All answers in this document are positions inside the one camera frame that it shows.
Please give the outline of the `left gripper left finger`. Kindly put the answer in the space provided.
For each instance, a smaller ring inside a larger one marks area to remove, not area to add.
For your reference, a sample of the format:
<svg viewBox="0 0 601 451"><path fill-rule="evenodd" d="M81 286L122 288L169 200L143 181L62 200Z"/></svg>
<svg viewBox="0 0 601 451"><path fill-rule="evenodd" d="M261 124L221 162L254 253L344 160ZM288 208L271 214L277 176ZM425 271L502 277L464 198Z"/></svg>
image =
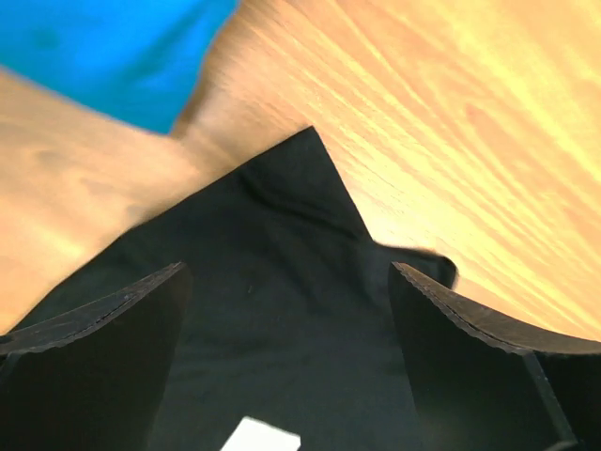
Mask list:
<svg viewBox="0 0 601 451"><path fill-rule="evenodd" d="M172 264L2 336L2 449L146 449L191 290Z"/></svg>

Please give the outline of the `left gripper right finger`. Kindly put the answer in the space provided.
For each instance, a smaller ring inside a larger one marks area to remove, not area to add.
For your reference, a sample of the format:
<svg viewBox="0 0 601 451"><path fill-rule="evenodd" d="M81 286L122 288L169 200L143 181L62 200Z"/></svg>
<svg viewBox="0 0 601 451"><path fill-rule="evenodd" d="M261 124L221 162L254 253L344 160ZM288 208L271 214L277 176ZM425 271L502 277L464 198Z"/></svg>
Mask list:
<svg viewBox="0 0 601 451"><path fill-rule="evenodd" d="M427 450L596 450L600 345L509 317L406 264L391 307Z"/></svg>

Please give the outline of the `black t shirt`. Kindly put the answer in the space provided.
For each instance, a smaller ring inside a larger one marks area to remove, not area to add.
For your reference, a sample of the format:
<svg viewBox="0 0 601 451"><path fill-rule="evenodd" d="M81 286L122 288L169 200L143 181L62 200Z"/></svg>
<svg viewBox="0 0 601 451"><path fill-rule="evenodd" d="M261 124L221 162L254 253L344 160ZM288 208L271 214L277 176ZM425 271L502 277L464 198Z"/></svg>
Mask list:
<svg viewBox="0 0 601 451"><path fill-rule="evenodd" d="M245 417L304 450L421 448L388 271L405 263L451 287L456 268L374 242L316 130L132 229L24 324L179 261L193 292L151 449L217 450Z"/></svg>

